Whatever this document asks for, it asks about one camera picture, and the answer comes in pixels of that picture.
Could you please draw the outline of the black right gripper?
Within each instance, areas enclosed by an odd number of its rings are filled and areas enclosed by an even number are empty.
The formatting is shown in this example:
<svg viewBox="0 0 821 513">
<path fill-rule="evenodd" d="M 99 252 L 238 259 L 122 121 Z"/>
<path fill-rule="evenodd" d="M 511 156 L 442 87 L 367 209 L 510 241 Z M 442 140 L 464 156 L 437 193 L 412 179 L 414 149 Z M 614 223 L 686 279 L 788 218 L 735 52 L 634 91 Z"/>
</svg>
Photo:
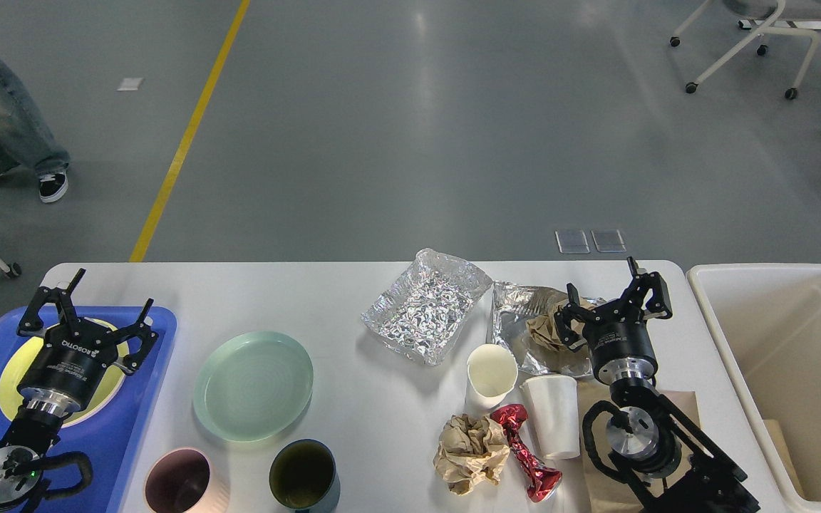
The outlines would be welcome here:
<svg viewBox="0 0 821 513">
<path fill-rule="evenodd" d="M 593 376 L 597 382 L 611 385 L 622 378 L 653 380 L 659 365 L 649 337 L 647 321 L 673 317 L 670 293 L 660 273 L 648 272 L 626 259 L 631 282 L 622 295 L 603 305 L 603 324 L 597 313 L 582 306 L 579 290 L 567 284 L 567 302 L 554 312 L 554 325 L 561 344 L 577 353 L 587 343 Z M 574 322 L 586 327 L 586 338 L 577 333 Z"/>
</svg>

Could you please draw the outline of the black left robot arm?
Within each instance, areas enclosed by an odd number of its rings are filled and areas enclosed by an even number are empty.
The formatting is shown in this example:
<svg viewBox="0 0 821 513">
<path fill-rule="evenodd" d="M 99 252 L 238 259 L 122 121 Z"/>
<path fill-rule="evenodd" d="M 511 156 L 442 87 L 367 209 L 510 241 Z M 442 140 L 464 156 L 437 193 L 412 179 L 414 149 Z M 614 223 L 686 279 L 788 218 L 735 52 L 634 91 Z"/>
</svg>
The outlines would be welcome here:
<svg viewBox="0 0 821 513">
<path fill-rule="evenodd" d="M 84 275 L 79 269 L 65 288 L 38 288 L 17 326 L 20 336 L 41 338 L 42 347 L 17 383 L 22 403 L 0 439 L 0 512 L 33 512 L 91 485 L 93 465 L 84 452 L 49 451 L 66 419 L 88 408 L 107 370 L 134 375 L 158 341 L 146 321 L 152 299 L 121 328 L 79 316 L 72 294 Z"/>
</svg>

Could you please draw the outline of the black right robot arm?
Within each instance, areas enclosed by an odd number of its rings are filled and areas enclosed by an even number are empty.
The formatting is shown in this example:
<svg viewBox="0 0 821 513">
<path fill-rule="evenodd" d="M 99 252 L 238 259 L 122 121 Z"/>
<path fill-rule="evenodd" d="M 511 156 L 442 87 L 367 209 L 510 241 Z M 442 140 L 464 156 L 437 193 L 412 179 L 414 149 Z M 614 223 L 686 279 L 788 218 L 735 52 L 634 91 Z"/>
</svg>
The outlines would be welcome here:
<svg viewBox="0 0 821 513">
<path fill-rule="evenodd" d="M 610 399 L 584 415 L 581 434 L 596 470 L 625 484 L 645 512 L 757 512 L 747 474 L 700 426 L 656 390 L 659 369 L 647 323 L 671 318 L 661 274 L 626 260 L 631 280 L 618 299 L 589 309 L 574 284 L 552 315 L 564 347 L 589 351 Z"/>
</svg>

